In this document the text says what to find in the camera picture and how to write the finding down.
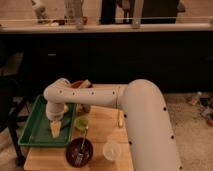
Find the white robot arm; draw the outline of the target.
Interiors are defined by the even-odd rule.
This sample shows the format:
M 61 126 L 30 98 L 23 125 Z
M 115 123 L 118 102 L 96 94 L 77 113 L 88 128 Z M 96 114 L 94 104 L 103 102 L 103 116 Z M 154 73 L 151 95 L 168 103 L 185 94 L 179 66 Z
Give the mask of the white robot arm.
M 164 97 L 154 83 L 137 79 L 126 85 L 76 89 L 61 78 L 45 88 L 44 98 L 49 117 L 62 115 L 66 103 L 122 110 L 134 171 L 183 169 Z

